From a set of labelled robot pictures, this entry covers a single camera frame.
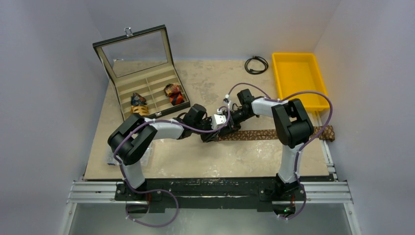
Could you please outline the brown floral tie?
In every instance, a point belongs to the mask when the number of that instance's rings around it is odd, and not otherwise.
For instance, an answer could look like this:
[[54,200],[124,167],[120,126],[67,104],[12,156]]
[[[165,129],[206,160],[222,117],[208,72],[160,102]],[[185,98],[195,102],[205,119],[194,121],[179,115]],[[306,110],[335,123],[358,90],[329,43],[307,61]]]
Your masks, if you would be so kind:
[[[317,133],[318,139],[324,141],[335,141],[334,129],[331,125],[326,126],[314,126],[314,133],[310,136],[310,139],[314,137]],[[276,130],[266,129],[266,130],[246,130],[246,131],[237,131],[225,135],[224,137],[218,137],[217,141],[261,141],[261,140],[277,140],[278,136]]]

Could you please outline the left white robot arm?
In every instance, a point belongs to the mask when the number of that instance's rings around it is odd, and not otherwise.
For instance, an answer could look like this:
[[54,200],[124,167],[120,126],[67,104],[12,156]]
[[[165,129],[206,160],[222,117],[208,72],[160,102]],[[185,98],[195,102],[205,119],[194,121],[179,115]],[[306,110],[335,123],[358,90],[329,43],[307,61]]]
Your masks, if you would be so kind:
[[199,104],[193,105],[183,117],[168,120],[132,114],[110,134],[107,144],[120,166],[123,181],[128,186],[127,194],[133,200],[140,200],[146,194],[140,160],[154,140],[182,140],[196,134],[208,141],[225,129],[231,118],[227,106],[220,107],[212,116],[205,114],[206,109]]

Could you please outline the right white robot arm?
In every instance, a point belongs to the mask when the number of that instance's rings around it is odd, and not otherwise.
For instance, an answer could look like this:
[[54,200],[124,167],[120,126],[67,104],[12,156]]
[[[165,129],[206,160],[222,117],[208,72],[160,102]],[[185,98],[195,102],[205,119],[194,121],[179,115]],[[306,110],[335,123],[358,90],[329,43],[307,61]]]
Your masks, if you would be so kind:
[[231,111],[228,125],[221,129],[220,138],[230,137],[241,128],[241,123],[254,116],[267,116],[274,120],[277,139],[282,143],[281,165],[276,175],[274,192],[280,199],[287,199],[299,186],[299,161],[302,149],[314,132],[314,128],[302,102],[271,101],[254,97],[249,89],[237,94],[241,106]]

